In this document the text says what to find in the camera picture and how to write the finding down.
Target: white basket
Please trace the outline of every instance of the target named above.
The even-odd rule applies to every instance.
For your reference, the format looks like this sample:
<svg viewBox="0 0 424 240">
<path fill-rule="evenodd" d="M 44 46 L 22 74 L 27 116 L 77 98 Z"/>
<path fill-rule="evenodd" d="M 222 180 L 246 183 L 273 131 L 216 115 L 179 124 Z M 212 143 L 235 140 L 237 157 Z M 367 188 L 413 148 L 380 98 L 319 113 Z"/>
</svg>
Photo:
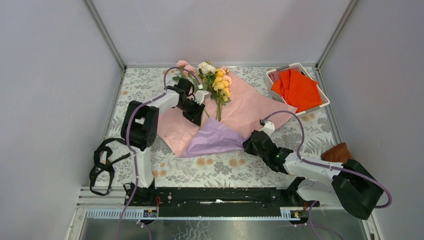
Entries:
<svg viewBox="0 0 424 240">
<path fill-rule="evenodd" d="M 277 101 L 279 101 L 279 102 L 282 102 L 282 103 L 285 103 L 285 104 L 287 104 L 287 102 L 284 100 L 284 98 L 282 98 L 282 97 L 281 97 L 278 93 L 276 93 L 275 91 L 271 90 L 271 88 L 273 87 L 274 82 L 273 82 L 273 81 L 271 80 L 271 78 L 270 78 L 270 73 L 275 72 L 275 71 L 282 71 L 282 70 L 286 70 L 286 69 L 295 69 L 296 71 L 298 71 L 298 72 L 302 73 L 303 75 L 305 75 L 305 76 L 307 76 L 308 78 L 310 78 L 310 79 L 312 79 L 312 80 L 313 80 L 313 78 L 312 78 L 312 77 L 309 75 L 309 73 L 305 70 L 304 66 L 302 66 L 302 65 L 301 65 L 300 63 L 298 63 L 298 62 L 296 62 L 296 63 L 292 63 L 292 64 L 287 65 L 287 66 L 279 67 L 279 68 L 277 68 L 277 69 L 271 69 L 271 70 L 267 71 L 267 72 L 266 72 L 266 79 L 265 79 L 265 85 L 266 85 L 266 87 L 268 87 L 269 92 L 271 93 L 272 97 L 273 97 L 275 100 L 277 100 Z M 316 107 L 310 108 L 310 109 L 308 109 L 308 110 L 305 110 L 305 111 L 301 111 L 301 112 L 296 113 L 296 115 L 297 115 L 298 117 L 300 117 L 300 116 L 304 116 L 304 115 L 306 115 L 306 114 L 310 114 L 310 113 L 312 113 L 313 111 L 316 111 L 316 110 L 318 110 L 318 109 L 320 109 L 320 108 L 323 108 L 323 107 L 325 107 L 325 106 L 327 106 L 327 105 L 329 105 L 329 104 L 330 104 L 330 100 L 329 100 L 329 98 L 328 98 L 328 97 L 327 97 L 327 96 L 323 93 L 323 91 L 321 90 L 321 88 L 320 88 L 318 85 L 317 85 L 316 87 L 318 88 L 319 95 L 321 96 L 322 104 L 321 104 L 321 105 L 319 105 L 319 106 L 316 106 Z"/>
</svg>

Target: white wall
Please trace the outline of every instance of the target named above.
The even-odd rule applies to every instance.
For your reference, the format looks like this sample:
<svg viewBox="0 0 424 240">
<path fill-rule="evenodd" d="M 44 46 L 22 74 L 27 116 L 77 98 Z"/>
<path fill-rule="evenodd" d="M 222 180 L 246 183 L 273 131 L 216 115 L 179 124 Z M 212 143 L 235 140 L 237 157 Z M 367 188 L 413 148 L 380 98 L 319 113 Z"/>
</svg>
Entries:
<svg viewBox="0 0 424 240">
<path fill-rule="evenodd" d="M 120 70 L 81 0 L 2 0 L 0 23 L 0 239 L 62 239 Z"/>
<path fill-rule="evenodd" d="M 360 1 L 322 70 L 344 141 L 393 194 L 376 210 L 386 240 L 423 238 L 423 10 Z"/>
<path fill-rule="evenodd" d="M 349 0 L 94 0 L 129 65 L 315 63 Z"/>
</svg>

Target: purple paper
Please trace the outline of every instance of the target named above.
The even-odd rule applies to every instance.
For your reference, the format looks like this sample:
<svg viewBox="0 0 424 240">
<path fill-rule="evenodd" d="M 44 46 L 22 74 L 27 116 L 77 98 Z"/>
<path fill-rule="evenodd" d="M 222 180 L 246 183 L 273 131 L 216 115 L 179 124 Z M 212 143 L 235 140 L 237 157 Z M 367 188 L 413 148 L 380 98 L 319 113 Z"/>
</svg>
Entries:
<svg viewBox="0 0 424 240">
<path fill-rule="evenodd" d="M 244 141 L 240 134 L 210 117 L 188 144 L 182 157 L 194 158 L 244 149 Z"/>
</svg>

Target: brown bag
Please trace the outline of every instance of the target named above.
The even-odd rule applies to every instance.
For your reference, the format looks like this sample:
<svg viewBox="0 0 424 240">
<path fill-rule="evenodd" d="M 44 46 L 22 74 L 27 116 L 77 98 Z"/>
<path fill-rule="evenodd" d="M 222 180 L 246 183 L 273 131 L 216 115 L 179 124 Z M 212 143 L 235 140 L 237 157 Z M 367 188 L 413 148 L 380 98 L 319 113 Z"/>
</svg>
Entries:
<svg viewBox="0 0 424 240">
<path fill-rule="evenodd" d="M 353 159 L 348 145 L 345 142 L 335 145 L 321 154 L 321 159 L 333 163 L 346 163 L 349 159 Z"/>
</svg>

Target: floral pattern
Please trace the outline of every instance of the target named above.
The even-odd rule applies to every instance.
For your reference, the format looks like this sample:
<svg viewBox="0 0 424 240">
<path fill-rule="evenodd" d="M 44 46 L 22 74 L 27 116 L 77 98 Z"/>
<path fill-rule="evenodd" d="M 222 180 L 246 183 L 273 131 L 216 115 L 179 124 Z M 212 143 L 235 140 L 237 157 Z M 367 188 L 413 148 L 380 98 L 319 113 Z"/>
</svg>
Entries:
<svg viewBox="0 0 424 240">
<path fill-rule="evenodd" d="M 237 76 L 251 84 L 258 92 L 271 98 L 265 86 L 266 67 L 230 67 Z M 312 67 L 305 67 L 311 76 L 315 76 Z M 109 123 L 108 138 L 119 138 L 122 122 L 128 103 L 132 100 L 143 102 L 163 91 L 163 78 L 167 68 L 128 68 L 122 82 L 120 96 L 117 100 L 113 118 Z M 167 85 L 175 82 L 170 71 Z M 301 152 L 306 157 L 319 158 L 321 153 L 334 145 L 330 122 L 324 109 L 319 109 L 303 116 L 305 143 Z M 299 124 L 292 118 L 271 136 L 277 146 L 295 150 L 301 141 Z M 110 160 L 126 153 L 125 145 L 113 146 Z M 132 173 L 133 159 L 127 158 L 116 164 L 113 187 L 121 187 L 134 180 Z M 167 144 L 157 137 L 151 147 L 151 168 L 157 187 L 288 187 L 295 176 L 285 175 L 270 170 L 256 156 L 248 155 L 242 150 L 218 153 L 209 156 L 178 158 Z M 103 172 L 96 181 L 96 186 L 107 186 L 109 174 Z"/>
</svg>

